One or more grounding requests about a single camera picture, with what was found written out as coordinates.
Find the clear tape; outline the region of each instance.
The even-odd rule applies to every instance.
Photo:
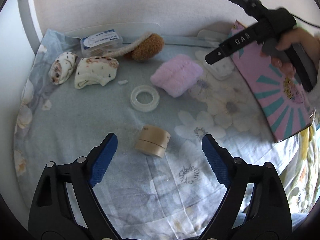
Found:
[[[137,96],[143,92],[146,92],[152,96],[152,101],[148,104],[142,104],[137,100]],[[136,87],[130,96],[130,102],[134,109],[140,111],[140,112],[151,112],[155,110],[159,104],[160,96],[158,91],[150,86],[139,86]]]

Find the plastic box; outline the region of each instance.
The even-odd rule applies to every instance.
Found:
[[[101,56],[122,46],[122,37],[115,30],[108,30],[81,39],[84,57]]]

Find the human hand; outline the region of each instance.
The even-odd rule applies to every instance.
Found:
[[[315,64],[316,69],[318,69],[320,57],[319,41],[304,29],[295,28],[287,33],[284,33],[281,36],[276,49],[279,51],[283,51],[288,49],[294,43],[300,43],[303,46],[305,52]],[[260,52],[260,56],[267,57],[267,55],[262,51]],[[292,78],[296,73],[296,69],[291,63],[283,63],[279,58],[271,58],[271,64],[279,68],[279,70],[289,78]]]

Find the folded cloth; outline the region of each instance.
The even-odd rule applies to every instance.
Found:
[[[181,96],[196,84],[203,69],[189,56],[179,54],[163,63],[151,76],[151,83],[163,88],[170,96]]]
[[[105,86],[116,78],[118,66],[118,61],[111,57],[82,58],[76,70],[75,88],[93,84]]]
[[[70,51],[57,57],[48,73],[52,83],[60,85],[66,82],[75,70],[77,58],[78,56]]]

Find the mattress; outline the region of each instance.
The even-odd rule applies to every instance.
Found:
[[[247,163],[268,161],[279,174],[284,170],[299,148],[299,136],[273,143],[263,113],[238,71],[218,81],[202,65],[203,55],[221,42],[221,35],[163,38],[165,47],[154,58],[143,63],[120,58],[114,81],[78,90],[74,74],[54,85],[48,71],[62,52],[81,58],[79,39],[47,31],[23,91],[14,135],[16,173],[27,206],[47,162],[60,165],[86,156],[109,132],[117,135],[118,149],[94,192],[122,238],[186,239],[201,234],[226,191],[202,152],[205,134]],[[133,40],[124,37],[124,43]],[[178,98],[158,89],[160,103],[150,113],[133,109],[132,90],[151,85],[156,69],[178,54],[204,68],[198,82]],[[118,84],[123,80],[128,83]],[[146,124],[171,134],[163,159],[134,149]],[[76,220],[85,226],[72,187],[67,187]],[[243,208],[251,191],[249,185]]]

